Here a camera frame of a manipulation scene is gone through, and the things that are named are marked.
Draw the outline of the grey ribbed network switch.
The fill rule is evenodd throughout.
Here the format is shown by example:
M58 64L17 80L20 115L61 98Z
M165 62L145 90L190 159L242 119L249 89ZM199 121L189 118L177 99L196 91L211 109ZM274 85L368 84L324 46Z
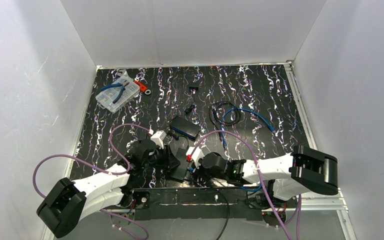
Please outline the grey ribbed network switch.
M187 161L187 150L179 148L175 157L180 161L180 165L170 171L169 179L179 183L190 181L192 179L191 171L194 170L195 164L193 161Z

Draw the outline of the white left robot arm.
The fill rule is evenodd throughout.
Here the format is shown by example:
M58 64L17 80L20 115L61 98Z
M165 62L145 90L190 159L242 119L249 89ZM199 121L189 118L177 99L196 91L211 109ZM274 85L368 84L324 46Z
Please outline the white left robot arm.
M162 168L164 173L171 173L180 165L180 159L172 153L169 145L160 140L145 139L139 142L132 154L111 167L97 168L96 174L77 180L64 177L48 194L39 190L36 182L39 169L35 168L33 187L43 197L36 214L56 238L63 238L85 217L119 205L132 191L130 178L148 168Z

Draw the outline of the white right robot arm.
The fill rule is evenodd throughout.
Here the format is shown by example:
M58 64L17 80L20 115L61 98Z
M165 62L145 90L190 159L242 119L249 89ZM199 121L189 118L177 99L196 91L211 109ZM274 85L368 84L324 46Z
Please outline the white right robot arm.
M190 147L186 160L194 162L196 171L209 178L225 180L237 187L258 184L259 174L267 181L271 199L287 201L297 195L314 192L320 195L338 194L338 160L327 153L298 145L283 156L259 159L227 160L217 152L204 154Z

